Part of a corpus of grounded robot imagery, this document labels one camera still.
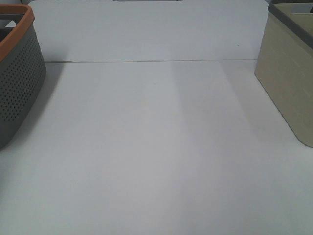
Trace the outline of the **beige basket with grey rim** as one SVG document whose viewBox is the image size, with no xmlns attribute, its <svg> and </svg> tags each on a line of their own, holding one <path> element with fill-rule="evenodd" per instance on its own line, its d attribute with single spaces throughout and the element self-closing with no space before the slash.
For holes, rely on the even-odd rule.
<svg viewBox="0 0 313 235">
<path fill-rule="evenodd" d="M 255 76 L 296 136 L 313 145 L 313 2 L 272 0 Z"/>
</svg>

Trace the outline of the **grey perforated basket orange rim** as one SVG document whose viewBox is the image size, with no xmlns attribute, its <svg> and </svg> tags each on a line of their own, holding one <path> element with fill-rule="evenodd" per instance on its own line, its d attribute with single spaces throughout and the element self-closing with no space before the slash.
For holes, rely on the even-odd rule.
<svg viewBox="0 0 313 235">
<path fill-rule="evenodd" d="M 35 103 L 46 66 L 32 8 L 1 4 L 0 18 L 16 24 L 0 29 L 0 147 L 5 148 Z"/>
</svg>

